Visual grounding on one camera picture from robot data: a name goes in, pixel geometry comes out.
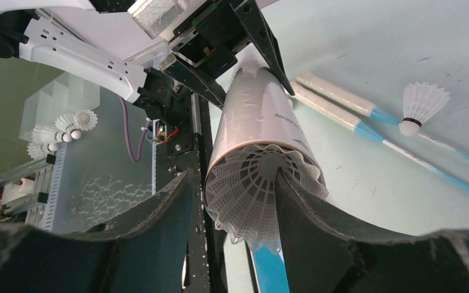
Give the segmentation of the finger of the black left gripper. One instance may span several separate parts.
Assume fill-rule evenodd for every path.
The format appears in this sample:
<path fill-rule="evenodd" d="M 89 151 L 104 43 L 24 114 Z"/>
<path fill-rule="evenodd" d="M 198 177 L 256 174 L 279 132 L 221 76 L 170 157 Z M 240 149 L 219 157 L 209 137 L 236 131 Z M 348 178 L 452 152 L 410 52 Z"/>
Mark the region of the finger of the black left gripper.
<path fill-rule="evenodd" d="M 271 72 L 280 81 L 285 90 L 291 96 L 294 96 L 293 87 L 285 73 L 278 41 L 256 1 L 234 1 L 234 13 L 238 17 L 248 38 L 268 64 Z"/>
<path fill-rule="evenodd" d="M 219 109 L 224 108 L 227 95 L 225 90 L 211 77 L 186 61 L 164 60 L 161 62 L 161 71 Z"/>

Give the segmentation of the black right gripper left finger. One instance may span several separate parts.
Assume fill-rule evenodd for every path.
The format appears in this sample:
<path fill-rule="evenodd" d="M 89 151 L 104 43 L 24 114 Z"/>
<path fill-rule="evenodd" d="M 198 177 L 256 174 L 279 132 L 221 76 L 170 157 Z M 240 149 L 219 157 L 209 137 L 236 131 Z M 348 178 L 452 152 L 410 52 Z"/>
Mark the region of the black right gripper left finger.
<path fill-rule="evenodd" d="M 85 232 L 0 223 L 0 292 L 179 292 L 194 173 Z"/>

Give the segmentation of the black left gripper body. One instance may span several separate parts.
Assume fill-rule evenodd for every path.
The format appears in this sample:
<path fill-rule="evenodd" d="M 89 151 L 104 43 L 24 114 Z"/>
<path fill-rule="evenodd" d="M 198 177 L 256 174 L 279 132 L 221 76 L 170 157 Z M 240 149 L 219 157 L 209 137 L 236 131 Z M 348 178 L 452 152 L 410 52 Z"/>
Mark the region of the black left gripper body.
<path fill-rule="evenodd" d="M 177 81 L 215 81 L 239 62 L 259 60 L 243 20 L 258 11 L 256 1 L 206 1 L 174 30 L 161 71 Z"/>

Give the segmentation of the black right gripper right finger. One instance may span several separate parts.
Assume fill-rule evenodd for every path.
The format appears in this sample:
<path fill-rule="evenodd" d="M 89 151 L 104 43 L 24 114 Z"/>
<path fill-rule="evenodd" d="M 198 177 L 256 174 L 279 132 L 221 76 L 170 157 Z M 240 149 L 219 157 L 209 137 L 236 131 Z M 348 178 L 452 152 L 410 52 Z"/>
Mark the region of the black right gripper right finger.
<path fill-rule="evenodd" d="M 469 229 L 387 230 L 315 197 L 283 171 L 275 192 L 291 292 L 469 292 Z"/>

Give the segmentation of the white shuttlecock tube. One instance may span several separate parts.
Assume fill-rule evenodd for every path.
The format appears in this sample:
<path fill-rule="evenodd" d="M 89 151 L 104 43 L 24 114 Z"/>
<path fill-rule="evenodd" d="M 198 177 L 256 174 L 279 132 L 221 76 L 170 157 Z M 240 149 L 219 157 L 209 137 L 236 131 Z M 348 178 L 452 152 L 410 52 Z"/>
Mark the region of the white shuttlecock tube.
<path fill-rule="evenodd" d="M 265 68 L 239 69 L 227 92 L 208 173 L 233 150 L 271 144 L 299 151 L 320 168 L 277 78 Z"/>

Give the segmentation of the white shuttlecock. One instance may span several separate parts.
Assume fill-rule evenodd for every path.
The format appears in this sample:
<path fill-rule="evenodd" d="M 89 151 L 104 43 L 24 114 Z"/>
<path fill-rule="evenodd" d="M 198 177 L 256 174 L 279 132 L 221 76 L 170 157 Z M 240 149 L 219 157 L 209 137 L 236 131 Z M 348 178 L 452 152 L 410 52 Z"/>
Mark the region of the white shuttlecock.
<path fill-rule="evenodd" d="M 403 94 L 400 133 L 405 137 L 417 135 L 422 125 L 437 114 L 450 99 L 450 93 L 436 84 L 416 82 L 407 85 Z"/>
<path fill-rule="evenodd" d="M 279 145 L 247 145 L 213 165 L 205 184 L 206 210 L 215 229 L 228 233 L 233 244 L 245 241 L 253 250 L 280 250 L 275 203 L 278 171 L 314 196 L 329 192 L 322 171 L 302 153 Z"/>

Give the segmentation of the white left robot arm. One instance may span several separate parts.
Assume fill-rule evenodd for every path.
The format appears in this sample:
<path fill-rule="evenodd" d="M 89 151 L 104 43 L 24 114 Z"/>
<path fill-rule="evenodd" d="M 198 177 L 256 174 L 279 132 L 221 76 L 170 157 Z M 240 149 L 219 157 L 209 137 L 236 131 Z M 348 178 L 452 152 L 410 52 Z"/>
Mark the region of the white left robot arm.
<path fill-rule="evenodd" d="M 288 93 L 278 41 L 261 12 L 263 1 L 0 1 L 0 58 L 49 65 L 100 85 L 171 126 L 189 118 L 175 90 L 180 83 L 221 108 L 226 93 L 217 78 L 253 45 Z M 40 9 L 72 8 L 120 14 L 150 38 L 169 42 L 158 69 L 120 60 L 65 32 L 40 16 Z"/>

